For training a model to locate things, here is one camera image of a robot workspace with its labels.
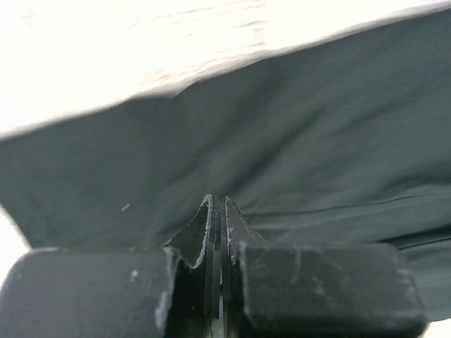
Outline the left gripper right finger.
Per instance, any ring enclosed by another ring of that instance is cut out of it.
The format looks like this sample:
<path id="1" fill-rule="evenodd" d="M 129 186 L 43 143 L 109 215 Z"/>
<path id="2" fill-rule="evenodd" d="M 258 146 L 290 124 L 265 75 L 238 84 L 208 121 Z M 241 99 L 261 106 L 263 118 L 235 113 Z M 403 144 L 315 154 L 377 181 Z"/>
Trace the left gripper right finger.
<path id="1" fill-rule="evenodd" d="M 421 293 L 387 244 L 270 243 L 224 198 L 225 337 L 419 337 Z"/>

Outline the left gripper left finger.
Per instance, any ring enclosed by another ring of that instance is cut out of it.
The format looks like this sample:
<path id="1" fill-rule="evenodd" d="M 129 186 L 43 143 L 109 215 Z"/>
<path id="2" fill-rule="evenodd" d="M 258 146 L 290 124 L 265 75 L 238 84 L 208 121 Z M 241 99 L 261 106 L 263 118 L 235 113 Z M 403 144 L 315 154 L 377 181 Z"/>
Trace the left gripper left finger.
<path id="1" fill-rule="evenodd" d="M 1 286 L 2 337 L 217 337 L 220 201 L 159 249 L 29 251 Z"/>

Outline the black t shirt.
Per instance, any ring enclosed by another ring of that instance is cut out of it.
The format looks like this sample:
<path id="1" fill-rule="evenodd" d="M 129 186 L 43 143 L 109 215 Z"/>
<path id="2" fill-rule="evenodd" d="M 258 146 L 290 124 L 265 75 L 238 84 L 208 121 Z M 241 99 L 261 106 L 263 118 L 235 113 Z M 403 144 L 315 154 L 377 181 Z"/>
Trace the black t shirt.
<path id="1" fill-rule="evenodd" d="M 207 194 L 277 242 L 396 246 L 448 319 L 450 11 L 1 143 L 1 205 L 33 247 L 158 247 Z"/>

